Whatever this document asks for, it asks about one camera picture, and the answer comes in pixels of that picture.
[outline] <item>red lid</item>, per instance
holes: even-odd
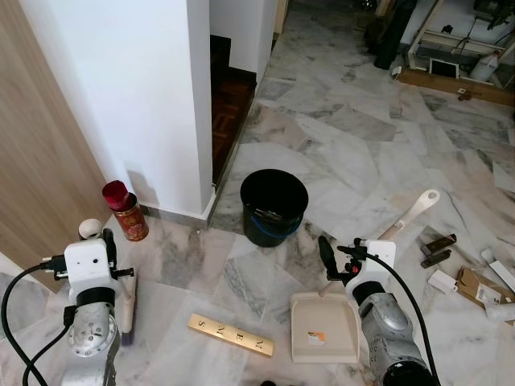
[[[127,210],[129,192],[122,181],[112,181],[104,186],[102,195],[114,211]]]

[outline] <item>white wall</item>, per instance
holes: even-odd
[[[418,0],[417,7],[414,9],[402,36],[402,43],[411,44],[434,2],[435,0]],[[440,32],[444,26],[451,24],[454,36],[465,37],[474,22],[474,17],[474,2],[472,0],[445,0],[432,19],[429,29]],[[488,31],[488,22],[477,20],[470,37],[474,40],[494,44],[502,35],[513,29],[513,16],[510,21],[510,24],[494,27]]]
[[[202,216],[212,195],[208,3],[21,3],[106,179]]]
[[[211,34],[231,39],[229,66],[265,74],[274,35],[277,0],[210,0]]]

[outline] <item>white container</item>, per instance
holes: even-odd
[[[476,66],[470,73],[470,77],[475,80],[482,80],[485,82],[496,71],[499,65],[499,51],[494,51],[493,54],[481,58]]]

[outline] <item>wooden stair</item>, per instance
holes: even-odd
[[[236,146],[256,89],[256,74],[229,67],[229,53],[230,39],[211,37],[212,181],[215,187],[219,186]]]

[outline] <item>marble floor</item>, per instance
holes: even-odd
[[[149,236],[130,243],[108,222],[121,264],[140,272],[135,341],[118,352],[117,384],[375,384],[363,341],[357,364],[293,364],[289,299],[326,284],[319,235],[342,244],[379,236],[430,187],[441,200],[396,237],[396,269],[425,315],[440,379],[513,384],[515,329],[426,283],[437,268],[452,276],[462,266],[484,269],[487,247],[515,273],[513,109],[395,82],[366,54],[354,10],[331,3],[293,3],[209,230],[149,218]],[[399,109],[400,117],[390,115]],[[310,203],[298,232],[259,248],[243,236],[239,189],[249,173],[269,167],[301,179]],[[422,269],[418,245],[436,232],[455,233],[458,242],[450,259]],[[9,280],[0,275],[0,291]],[[414,320],[399,287],[389,290]],[[14,296],[24,307],[10,310],[12,329],[34,355],[61,329],[65,289],[49,294],[27,281]],[[189,331],[192,312],[273,339],[274,358]],[[415,339],[423,347],[418,329]],[[59,384],[66,356],[60,342],[39,361],[48,384]],[[21,384],[22,372],[3,339],[0,386]]]

